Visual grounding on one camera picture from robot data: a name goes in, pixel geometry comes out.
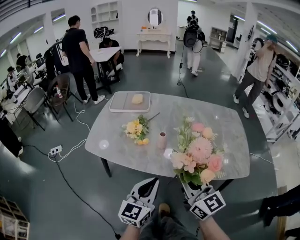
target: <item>desk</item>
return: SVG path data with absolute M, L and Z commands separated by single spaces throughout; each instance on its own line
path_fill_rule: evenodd
M 182 124 L 184 113 L 212 127 L 218 134 L 215 141 L 217 146 L 227 146 L 222 170 L 225 176 L 218 180 L 232 180 L 249 175 L 247 138 L 235 110 L 185 97 L 151 93 L 150 111 L 144 116 L 149 119 L 159 112 L 160 114 L 149 123 L 150 132 L 147 136 L 150 139 L 149 144 L 138 146 L 125 136 L 121 126 L 136 119 L 139 113 L 110 112 L 109 105 L 110 101 L 96 118 L 85 144 L 87 151 L 101 157 L 109 176 L 111 174 L 107 160 L 142 172 L 174 177 L 169 155 L 172 149 L 177 149 L 178 140 L 173 128 Z M 161 131 L 167 134 L 166 150 L 159 150 L 156 147 Z
M 90 50 L 90 54 L 92 55 L 93 59 L 97 63 L 97 68 L 99 72 L 99 76 L 101 79 L 101 83 L 103 86 L 97 88 L 97 91 L 100 89 L 106 89 L 110 94 L 112 93 L 110 84 L 107 82 L 107 75 L 104 73 L 104 77 L 101 77 L 101 71 L 100 71 L 100 63 L 101 62 L 108 62 L 110 61 L 113 67 L 113 70 L 115 72 L 115 77 L 119 81 L 119 73 L 117 72 L 116 66 L 113 62 L 113 56 L 120 50 L 120 47 L 108 47 L 108 48 L 100 48 L 100 49 L 92 49 Z
M 170 32 L 161 32 L 157 30 L 154 32 L 153 30 L 145 31 L 145 32 L 138 32 L 137 33 L 137 54 L 138 57 L 142 52 L 142 42 L 144 41 L 160 41 L 160 42 L 167 42 L 168 49 L 167 49 L 167 57 L 170 58 L 170 46 L 171 46 L 171 33 Z

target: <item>black pants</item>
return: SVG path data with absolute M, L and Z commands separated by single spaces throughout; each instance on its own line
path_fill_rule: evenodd
M 97 101 L 98 95 L 97 95 L 97 91 L 96 91 L 94 70 L 93 70 L 92 66 L 86 67 L 83 71 L 73 73 L 73 75 L 74 75 L 77 90 L 78 90 L 78 93 L 79 93 L 81 99 L 86 100 L 88 98 L 84 91 L 84 86 L 83 86 L 83 79 L 84 79 L 86 84 L 88 85 L 90 95 L 91 95 L 93 101 Z

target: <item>marble table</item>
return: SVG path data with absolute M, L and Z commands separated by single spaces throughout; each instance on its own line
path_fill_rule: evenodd
M 134 120 L 139 113 L 110 112 L 109 104 L 110 101 L 98 115 L 85 144 L 87 151 L 101 157 L 109 176 L 106 159 L 146 173 L 174 177 L 170 161 L 172 149 L 177 149 L 178 145 L 174 128 L 181 125 L 184 115 L 194 117 L 218 134 L 215 143 L 225 149 L 222 175 L 218 180 L 233 180 L 249 175 L 247 138 L 235 110 L 194 99 L 151 93 L 150 111 L 143 115 L 149 119 L 160 114 L 149 123 L 150 143 L 138 146 L 125 136 L 121 126 Z M 156 146 L 161 131 L 167 134 L 165 150 Z

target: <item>concrete floor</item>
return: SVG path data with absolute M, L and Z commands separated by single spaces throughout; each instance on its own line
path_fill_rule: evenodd
M 182 54 L 182 42 L 177 43 L 175 55 L 167 59 L 166 54 L 126 53 L 121 82 L 112 86 L 113 92 L 119 90 L 150 91 L 185 97 L 182 86 L 177 86 L 178 70 Z M 247 135 L 250 152 L 272 161 L 269 147 L 254 110 L 250 110 L 250 119 L 245 119 L 242 109 L 233 102 L 233 92 L 238 83 L 218 55 L 210 48 L 202 53 L 200 67 L 204 69 L 197 78 L 186 69 L 186 55 L 181 78 L 190 98 L 211 102 L 235 109 L 242 120 Z M 75 92 L 75 83 L 71 79 Z M 106 100 L 97 106 L 91 102 L 82 106 L 76 102 L 77 110 L 85 109 L 79 119 L 90 127 L 98 116 Z M 75 118 L 73 98 L 67 108 Z M 45 126 L 44 132 L 29 124 L 21 133 L 24 144 L 37 146 L 48 153 L 55 146 L 63 145 L 63 153 L 86 139 L 88 129 L 77 121 L 71 122 L 64 111 L 60 113 L 60 124 L 52 115 L 38 114 L 38 121 Z M 274 166 L 259 158 L 250 156 L 250 175 L 234 180 L 222 196 L 227 206 L 214 217 L 232 240 L 276 238 L 276 220 L 268 228 L 263 228 L 258 217 L 261 200 L 277 194 Z M 22 161 L 14 158 L 3 146 L 0 146 L 0 188 L 4 196 L 16 201 L 31 222 L 31 240 L 113 240 L 114 234 L 99 215 L 90 210 L 68 188 L 55 163 L 33 148 L 25 148 Z M 122 233 L 126 225 L 118 219 L 122 199 L 126 198 L 134 184 L 153 177 L 152 174 L 135 171 L 120 165 L 109 163 L 112 178 L 108 178 L 101 160 L 80 147 L 60 162 L 65 177 L 78 192 L 97 211 Z M 156 205 L 161 202 L 170 204 L 172 212 L 187 229 L 195 233 L 197 221 L 186 212 L 182 204 L 183 194 L 177 180 L 160 177 L 160 188 Z M 215 187 L 220 181 L 212 183 Z

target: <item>ceiling light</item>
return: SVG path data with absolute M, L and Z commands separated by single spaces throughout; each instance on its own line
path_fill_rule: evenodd
M 261 21 L 257 21 L 260 25 L 264 26 L 265 28 L 269 29 L 271 32 L 277 34 L 272 28 L 269 28 L 267 25 L 263 24 Z
M 239 17 L 239 16 L 234 15 L 234 17 L 236 17 L 236 18 L 238 18 L 238 19 L 241 19 L 242 21 L 245 21 L 244 18 L 241 18 L 241 17 Z
M 33 33 L 37 33 L 38 31 L 42 30 L 43 28 L 44 28 L 44 27 L 42 26 L 42 27 L 36 29 Z
M 6 53 L 6 49 L 1 53 L 0 57 L 2 57 Z
M 66 16 L 65 14 L 63 14 L 63 15 L 61 15 L 61 16 L 58 16 L 57 18 L 54 18 L 54 19 L 53 19 L 53 22 L 55 22 L 55 21 L 57 21 L 57 20 L 59 20 L 59 19 L 65 17 L 65 16 Z
M 293 49 L 293 50 L 295 50 L 296 52 L 298 52 L 298 50 L 289 42 L 289 41 L 286 41 L 286 43 L 289 45 L 289 46 L 291 46 L 291 48 Z
M 10 41 L 10 44 L 12 44 L 19 36 L 21 35 L 21 32 L 19 32 L 14 38 L 13 40 Z
M 268 32 L 266 29 L 261 28 L 261 30 L 263 30 L 264 32 L 271 34 L 270 32 Z

